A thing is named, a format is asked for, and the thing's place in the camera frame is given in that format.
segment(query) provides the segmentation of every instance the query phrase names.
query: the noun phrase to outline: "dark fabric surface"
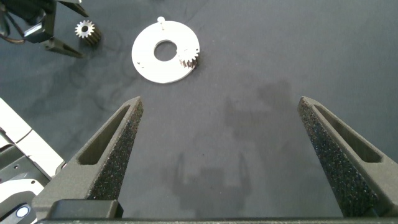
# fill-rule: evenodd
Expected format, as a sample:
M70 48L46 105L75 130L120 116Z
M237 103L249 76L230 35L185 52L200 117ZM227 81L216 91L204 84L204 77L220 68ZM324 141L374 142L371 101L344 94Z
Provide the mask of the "dark fabric surface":
M397 1L84 1L103 33L59 6L56 36L87 54L0 42L0 97L66 161L126 100L144 104L119 197L125 217L336 217L296 108L309 96L395 161ZM134 39L158 16L200 42L201 65L143 79Z

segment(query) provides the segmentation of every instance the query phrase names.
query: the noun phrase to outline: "black cable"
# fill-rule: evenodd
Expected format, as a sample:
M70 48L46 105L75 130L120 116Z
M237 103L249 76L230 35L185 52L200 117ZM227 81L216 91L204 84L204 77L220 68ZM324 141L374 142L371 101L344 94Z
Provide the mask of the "black cable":
M15 22L14 18L12 18L12 16L10 16L10 14L7 12L5 7L0 7L0 9L2 10L2 12L7 16L7 18L10 20L10 22L12 23L12 25L15 27L15 29L18 31L19 35L22 37L21 40L18 39L13 39L10 37L6 37L5 35L0 34L0 37L12 44L24 44L25 40L24 38L24 32L22 31L22 29L19 27L19 25Z
M23 44L23 43L25 43L24 39L17 40L17 39L13 39L13 38L10 38L10 37L6 37L6 36L1 35L1 34L0 34L0 38L2 38L3 40L5 40L5 41L7 41L9 43L12 43L12 44Z

